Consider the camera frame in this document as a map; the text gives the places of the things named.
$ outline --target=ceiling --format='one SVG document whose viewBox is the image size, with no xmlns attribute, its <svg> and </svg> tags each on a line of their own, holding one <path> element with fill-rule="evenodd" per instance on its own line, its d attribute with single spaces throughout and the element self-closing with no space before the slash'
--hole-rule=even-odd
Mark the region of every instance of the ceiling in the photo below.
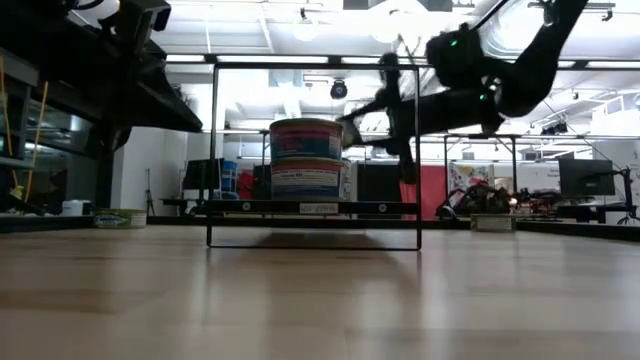
<svg viewBox="0 0 640 360">
<path fill-rule="evenodd" d="M 354 0 L 243 1 L 169 1 L 172 15 L 168 28 L 154 33 L 153 40 L 170 54 L 300 54 L 300 55 L 380 55 L 397 49 L 388 38 L 402 33 L 408 42 L 421 37 L 417 55 L 424 51 L 424 43 L 439 31 L 457 24 L 474 22 L 486 13 L 497 0 L 471 0 L 475 8 L 456 8 L 454 13 L 428 12 L 417 0 L 374 1 L 376 6 L 363 10 L 345 10 Z M 485 51 L 505 58 L 516 57 L 534 36 L 542 22 L 540 10 L 528 8 L 531 0 L 512 0 L 495 14 L 482 28 Z M 602 21 L 606 11 L 594 10 L 584 14 L 567 42 L 563 58 L 638 59 L 640 60 L 640 1 L 612 0 L 613 17 Z M 300 40 L 300 6 L 307 9 L 306 17 L 317 23 L 317 36 L 311 41 Z M 82 12 L 83 21 L 96 24 L 97 19 L 117 9 L 116 0 L 91 11 Z M 389 10 L 400 9 L 402 17 L 390 19 Z M 202 109 L 197 111 L 205 124 L 211 124 L 212 68 L 209 65 L 167 66 L 173 83 L 184 84 L 186 92 Z M 218 104 L 225 107 L 227 126 L 266 127 L 269 121 L 286 116 L 295 109 L 302 115 L 331 118 L 343 114 L 354 104 L 370 98 L 380 86 L 376 72 L 312 72 L 305 71 L 307 86 L 288 89 L 269 86 L 266 70 L 234 70 L 221 73 L 217 84 Z M 431 74 L 423 73 L 421 84 Z M 346 99 L 332 100 L 329 89 L 333 79 L 345 79 L 349 88 Z M 437 82 L 422 86 L 421 93 L 439 89 Z M 554 90 L 545 103 L 524 118 L 512 119 L 512 124 L 544 125 L 545 119 L 555 119 L 555 113 L 574 124 L 588 123 L 591 111 L 614 99 L 615 93 L 640 89 L 640 72 L 566 71 L 559 72 Z M 379 115 L 364 121 L 363 130 L 384 131 Z"/>
</svg>

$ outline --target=box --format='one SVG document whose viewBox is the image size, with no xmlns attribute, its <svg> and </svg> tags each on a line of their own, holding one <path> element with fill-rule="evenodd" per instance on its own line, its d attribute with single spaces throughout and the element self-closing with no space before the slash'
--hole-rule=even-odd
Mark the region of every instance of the box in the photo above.
<svg viewBox="0 0 640 360">
<path fill-rule="evenodd" d="M 516 218 L 500 214 L 471 214 L 471 231 L 512 232 L 516 230 Z"/>
</svg>

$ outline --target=cable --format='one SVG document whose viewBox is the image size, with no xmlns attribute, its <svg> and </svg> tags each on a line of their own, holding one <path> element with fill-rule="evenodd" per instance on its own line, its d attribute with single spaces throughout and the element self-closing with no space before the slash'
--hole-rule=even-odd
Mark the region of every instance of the cable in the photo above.
<svg viewBox="0 0 640 360">
<path fill-rule="evenodd" d="M 44 91 L 42 92 L 42 106 L 40 106 L 40 117 L 38 118 L 38 127 L 36 129 L 36 138 L 33 142 L 33 167 L 36 167 L 36 159 L 38 158 L 38 141 L 40 141 L 40 128 L 42 127 L 42 120 L 44 119 L 44 111 L 47 104 L 47 95 L 49 93 L 49 82 L 44 83 Z M 29 177 L 27 180 L 27 193 L 24 197 L 24 202 L 29 202 L 29 194 L 31 193 L 31 182 L 33 179 L 33 170 L 29 170 Z"/>
<path fill-rule="evenodd" d="M 2 111 L 4 113 L 4 126 L 7 132 L 7 146 L 9 148 L 9 156 L 13 157 L 13 144 L 11 141 L 11 123 L 9 122 L 9 106 L 7 101 L 7 89 L 4 82 L 4 57 L 0 54 L 0 97 L 2 97 Z M 18 175 L 16 170 L 12 169 L 14 186 L 18 186 Z"/>
</svg>

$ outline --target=dome camera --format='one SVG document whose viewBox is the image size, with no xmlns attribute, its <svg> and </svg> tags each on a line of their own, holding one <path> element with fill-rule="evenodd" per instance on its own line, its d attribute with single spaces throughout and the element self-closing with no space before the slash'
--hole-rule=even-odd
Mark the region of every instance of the dome camera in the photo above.
<svg viewBox="0 0 640 360">
<path fill-rule="evenodd" d="M 331 98 L 334 100 L 344 99 L 347 96 L 347 85 L 344 80 L 335 80 L 331 86 Z"/>
</svg>

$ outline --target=light fixture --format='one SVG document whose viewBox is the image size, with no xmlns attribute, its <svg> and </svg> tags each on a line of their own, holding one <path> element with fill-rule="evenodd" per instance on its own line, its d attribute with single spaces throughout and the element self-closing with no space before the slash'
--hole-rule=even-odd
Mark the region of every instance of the light fixture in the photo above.
<svg viewBox="0 0 640 360">
<path fill-rule="evenodd" d="M 640 61 L 589 61 L 587 68 L 632 69 L 640 68 Z"/>
<path fill-rule="evenodd" d="M 377 57 L 347 56 L 342 58 L 343 64 L 377 64 Z"/>
<path fill-rule="evenodd" d="M 374 32 L 371 36 L 380 43 L 389 44 L 398 39 L 398 35 L 401 33 L 400 29 L 402 26 L 407 26 L 407 24 L 403 24 L 403 19 L 401 19 L 401 11 L 398 9 L 394 9 L 389 11 L 389 16 L 384 18 L 374 18 L 372 19 L 374 23 Z M 376 26 L 377 24 L 386 23 L 384 26 Z"/>
<path fill-rule="evenodd" d="M 293 36 L 300 41 L 312 41 L 319 33 L 318 22 L 309 19 L 304 8 L 300 8 L 300 20 L 295 24 Z"/>
<path fill-rule="evenodd" d="M 326 56 L 270 56 L 270 55 L 220 55 L 220 62 L 241 63 L 291 63 L 291 64 L 326 64 L 329 58 Z"/>
<path fill-rule="evenodd" d="M 167 63 L 204 62 L 204 55 L 167 55 Z"/>
<path fill-rule="evenodd" d="M 561 69 L 572 68 L 576 65 L 575 61 L 558 61 L 558 67 Z"/>
</svg>

